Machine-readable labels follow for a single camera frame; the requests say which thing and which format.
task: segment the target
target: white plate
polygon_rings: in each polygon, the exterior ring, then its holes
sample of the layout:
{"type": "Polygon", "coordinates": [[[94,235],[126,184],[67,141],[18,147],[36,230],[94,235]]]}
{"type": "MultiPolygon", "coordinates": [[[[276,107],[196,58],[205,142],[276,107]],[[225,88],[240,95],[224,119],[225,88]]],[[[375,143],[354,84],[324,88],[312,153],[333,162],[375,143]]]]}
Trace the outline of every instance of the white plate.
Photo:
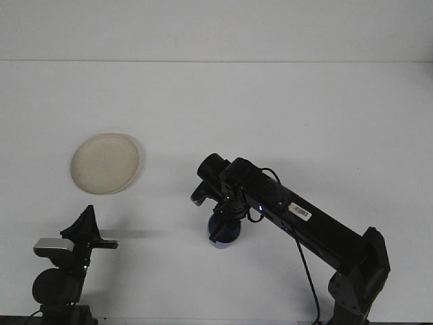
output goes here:
{"type": "Polygon", "coordinates": [[[139,151],[133,140],[119,133],[102,133],[78,148],[70,173],[83,191],[113,194],[130,184],[138,166],[139,151]]]}

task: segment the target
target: white wall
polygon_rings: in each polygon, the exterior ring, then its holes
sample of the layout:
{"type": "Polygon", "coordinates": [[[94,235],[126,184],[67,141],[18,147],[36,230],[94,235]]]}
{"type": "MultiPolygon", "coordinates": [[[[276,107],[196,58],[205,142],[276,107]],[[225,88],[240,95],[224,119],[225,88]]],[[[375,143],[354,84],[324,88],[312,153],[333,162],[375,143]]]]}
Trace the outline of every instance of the white wall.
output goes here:
{"type": "Polygon", "coordinates": [[[429,0],[2,0],[0,59],[432,61],[429,0]]]}

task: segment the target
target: barcode label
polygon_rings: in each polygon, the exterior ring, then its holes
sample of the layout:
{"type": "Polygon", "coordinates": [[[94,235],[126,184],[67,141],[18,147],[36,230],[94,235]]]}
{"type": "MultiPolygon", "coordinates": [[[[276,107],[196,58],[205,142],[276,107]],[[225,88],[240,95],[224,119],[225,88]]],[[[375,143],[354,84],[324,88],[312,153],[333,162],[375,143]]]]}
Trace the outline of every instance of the barcode label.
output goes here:
{"type": "Polygon", "coordinates": [[[311,217],[311,213],[293,202],[289,204],[289,211],[305,221],[308,221],[311,217]]]}

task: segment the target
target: white table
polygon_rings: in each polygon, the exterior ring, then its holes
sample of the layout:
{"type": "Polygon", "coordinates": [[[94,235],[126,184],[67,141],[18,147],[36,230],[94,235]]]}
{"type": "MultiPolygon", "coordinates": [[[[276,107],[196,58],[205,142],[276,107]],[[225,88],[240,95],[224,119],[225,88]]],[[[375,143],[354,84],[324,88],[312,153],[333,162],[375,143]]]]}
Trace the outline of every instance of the white table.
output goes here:
{"type": "MultiPolygon", "coordinates": [[[[32,282],[51,267],[32,246],[58,237],[88,204],[116,251],[95,250],[81,303],[97,317],[311,320],[294,241],[243,222],[216,250],[212,202],[189,195],[208,154],[271,167],[283,184],[362,234],[391,263],[375,322],[433,319],[433,64],[0,62],[0,314],[38,308],[32,282]],[[88,137],[140,144],[137,181],[111,196],[72,182],[88,137]]],[[[306,254],[323,319],[333,270],[306,254]]]]}

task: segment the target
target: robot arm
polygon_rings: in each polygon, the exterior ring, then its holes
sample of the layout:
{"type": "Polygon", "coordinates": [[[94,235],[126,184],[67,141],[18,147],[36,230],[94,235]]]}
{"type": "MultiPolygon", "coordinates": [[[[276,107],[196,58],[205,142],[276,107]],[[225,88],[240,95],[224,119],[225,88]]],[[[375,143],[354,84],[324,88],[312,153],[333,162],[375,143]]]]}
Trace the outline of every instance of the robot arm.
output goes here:
{"type": "Polygon", "coordinates": [[[371,305],[390,272],[381,233],[369,227],[358,235],[242,158],[229,162],[212,154],[198,175],[203,181],[193,202],[217,201],[212,241],[224,236],[224,229],[238,226],[240,231],[240,220],[253,208],[336,270],[328,285],[335,299],[329,324],[368,324],[371,305]]]}
{"type": "MultiPolygon", "coordinates": [[[[92,250],[117,248],[117,241],[101,238],[92,205],[60,234],[62,238],[42,238],[33,247],[36,255],[50,259],[57,267],[39,274],[33,284],[33,297],[41,304],[44,315],[42,324],[63,324],[59,317],[74,311],[89,315],[87,306],[74,305],[81,297],[92,250]]],[[[93,323],[89,318],[83,324],[93,323]]]]}

